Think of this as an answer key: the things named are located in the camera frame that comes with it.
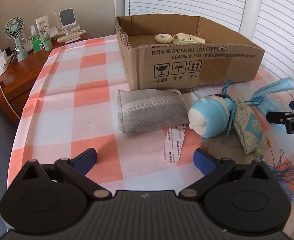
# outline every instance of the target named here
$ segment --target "blue face mask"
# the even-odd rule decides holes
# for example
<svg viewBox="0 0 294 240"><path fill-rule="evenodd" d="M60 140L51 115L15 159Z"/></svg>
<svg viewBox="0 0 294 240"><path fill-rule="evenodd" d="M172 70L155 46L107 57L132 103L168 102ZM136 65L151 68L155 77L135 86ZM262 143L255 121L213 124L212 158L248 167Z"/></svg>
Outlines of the blue face mask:
<svg viewBox="0 0 294 240"><path fill-rule="evenodd" d="M268 112L291 112L292 109L285 105L281 100L268 96L270 93L293 90L291 78L282 78L270 85L258 89L249 101L250 106L256 106L265 116ZM276 124L284 133L286 127L282 124Z"/></svg>

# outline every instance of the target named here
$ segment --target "white braided ring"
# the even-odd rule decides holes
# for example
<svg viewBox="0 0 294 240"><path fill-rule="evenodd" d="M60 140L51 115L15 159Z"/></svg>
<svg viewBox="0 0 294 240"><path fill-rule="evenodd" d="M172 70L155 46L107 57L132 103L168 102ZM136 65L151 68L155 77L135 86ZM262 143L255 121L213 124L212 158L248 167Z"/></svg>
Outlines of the white braided ring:
<svg viewBox="0 0 294 240"><path fill-rule="evenodd" d="M173 37L169 34L158 34L155 37L155 41L161 44L169 44L173 42Z"/></svg>

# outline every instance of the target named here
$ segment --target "hand sanitizer bottle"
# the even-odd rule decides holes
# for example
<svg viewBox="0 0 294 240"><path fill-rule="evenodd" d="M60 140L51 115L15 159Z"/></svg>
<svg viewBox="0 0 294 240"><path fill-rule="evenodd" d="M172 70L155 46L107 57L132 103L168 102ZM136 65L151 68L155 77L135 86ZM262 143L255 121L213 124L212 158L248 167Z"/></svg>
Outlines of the hand sanitizer bottle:
<svg viewBox="0 0 294 240"><path fill-rule="evenodd" d="M37 33L36 28L34 25L30 26L31 29L31 42L33 47L33 52L38 52L43 49L43 45L40 39L40 35Z"/></svg>

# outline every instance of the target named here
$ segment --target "blue and white toy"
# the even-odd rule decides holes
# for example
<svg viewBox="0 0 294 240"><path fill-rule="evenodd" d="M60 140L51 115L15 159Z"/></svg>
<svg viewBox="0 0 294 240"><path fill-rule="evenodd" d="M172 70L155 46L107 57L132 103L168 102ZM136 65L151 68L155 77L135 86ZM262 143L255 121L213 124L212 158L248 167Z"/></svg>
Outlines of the blue and white toy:
<svg viewBox="0 0 294 240"><path fill-rule="evenodd" d="M228 97L203 97L188 112L189 128L204 138L214 137L225 130L232 108Z"/></svg>

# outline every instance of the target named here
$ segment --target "cardboard box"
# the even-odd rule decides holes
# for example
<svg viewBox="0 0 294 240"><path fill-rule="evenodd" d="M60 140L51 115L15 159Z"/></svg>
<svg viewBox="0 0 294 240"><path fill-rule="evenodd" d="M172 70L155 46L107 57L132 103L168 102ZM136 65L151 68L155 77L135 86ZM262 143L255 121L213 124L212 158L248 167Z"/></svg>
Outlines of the cardboard box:
<svg viewBox="0 0 294 240"><path fill-rule="evenodd" d="M254 79L265 50L209 19L178 14L115 18L130 90L179 89ZM157 44L155 36L187 33L205 44Z"/></svg>

